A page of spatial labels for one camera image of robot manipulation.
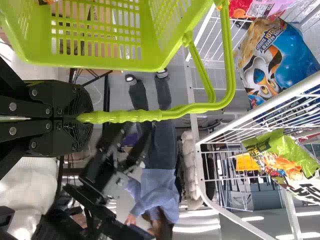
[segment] hand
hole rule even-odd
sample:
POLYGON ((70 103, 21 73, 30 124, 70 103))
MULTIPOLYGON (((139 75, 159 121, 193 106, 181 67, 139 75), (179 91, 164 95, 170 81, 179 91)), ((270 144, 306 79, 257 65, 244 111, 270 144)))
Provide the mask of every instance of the hand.
POLYGON ((73 220, 79 224, 83 229, 86 229, 88 227, 87 225, 87 219, 86 216, 83 214, 76 214, 72 216, 73 220))
POLYGON ((127 217, 127 219, 125 220, 124 224, 128 225, 128 226, 130 226, 131 224, 132 225, 136 225, 137 224, 137 218, 130 213, 129 216, 127 217))

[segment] shopping cart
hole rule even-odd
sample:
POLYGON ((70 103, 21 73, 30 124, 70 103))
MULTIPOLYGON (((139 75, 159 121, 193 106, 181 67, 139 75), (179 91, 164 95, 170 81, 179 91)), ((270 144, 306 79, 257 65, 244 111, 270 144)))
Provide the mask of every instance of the shopping cart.
POLYGON ((214 3, 223 6, 220 15, 228 89, 219 102, 192 38, 192 30, 212 0, 63 0, 51 5, 1 0, 0 24, 23 60, 46 66, 156 72, 169 64, 182 44, 189 47, 208 102, 167 111, 96 111, 77 118, 96 124, 161 121, 222 109, 235 95, 228 0, 214 3))

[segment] green cart handle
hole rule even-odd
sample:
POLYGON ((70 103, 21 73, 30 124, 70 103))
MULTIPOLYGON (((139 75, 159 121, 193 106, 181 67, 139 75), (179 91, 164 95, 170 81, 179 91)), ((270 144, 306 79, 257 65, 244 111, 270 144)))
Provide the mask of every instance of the green cart handle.
POLYGON ((207 111, 216 111, 225 108, 234 98, 236 93, 236 75, 232 50, 232 36, 230 29, 229 6, 228 1, 222 3, 221 30, 224 51, 224 64, 226 74, 226 94, 223 99, 216 102, 216 94, 201 58, 197 52, 197 48, 193 43, 192 32, 187 32, 182 42, 185 47, 189 47, 194 64, 201 77, 204 89, 208 95, 208 102, 191 103, 176 106, 170 110, 132 110, 132 111, 94 111, 90 113, 82 113, 77 119, 82 123, 103 124, 105 122, 124 123, 124 122, 144 122, 144 121, 162 121, 169 119, 177 119, 186 114, 203 114, 207 111))

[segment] blue snack bag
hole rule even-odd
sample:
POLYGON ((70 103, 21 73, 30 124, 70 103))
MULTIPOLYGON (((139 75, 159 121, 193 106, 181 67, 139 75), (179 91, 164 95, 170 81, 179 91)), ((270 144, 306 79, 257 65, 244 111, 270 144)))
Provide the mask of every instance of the blue snack bag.
MULTIPOLYGON (((320 70, 320 64, 305 44, 300 31, 280 18, 273 22, 262 18, 256 19, 234 53, 234 59, 251 108, 259 106, 320 70)), ((291 122, 290 119, 296 121, 300 115, 304 114, 306 117, 305 113, 308 111, 313 113, 317 111, 318 106, 315 104, 319 102, 318 100, 288 111, 306 100, 304 97, 292 105, 275 111, 268 116, 272 118, 270 122, 284 126, 291 122), (281 120, 275 121, 273 116, 283 112, 284 115, 277 116, 277 119, 281 120)), ((268 119, 262 117, 263 115, 256 118, 258 123, 268 123, 268 119)))

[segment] blue jeans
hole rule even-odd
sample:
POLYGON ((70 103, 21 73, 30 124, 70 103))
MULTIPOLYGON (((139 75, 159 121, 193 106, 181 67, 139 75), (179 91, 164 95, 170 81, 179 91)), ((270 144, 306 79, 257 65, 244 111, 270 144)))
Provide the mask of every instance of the blue jeans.
MULTIPOLYGON (((154 78, 159 108, 168 110, 171 108, 171 93, 168 84, 169 78, 154 78)), ((131 85, 129 95, 135 110, 149 110, 146 88, 138 80, 131 85)), ((152 144, 148 157, 144 160, 147 169, 175 169, 177 163, 176 126, 173 120, 140 122, 137 124, 139 136, 147 131, 152 131, 152 144)))

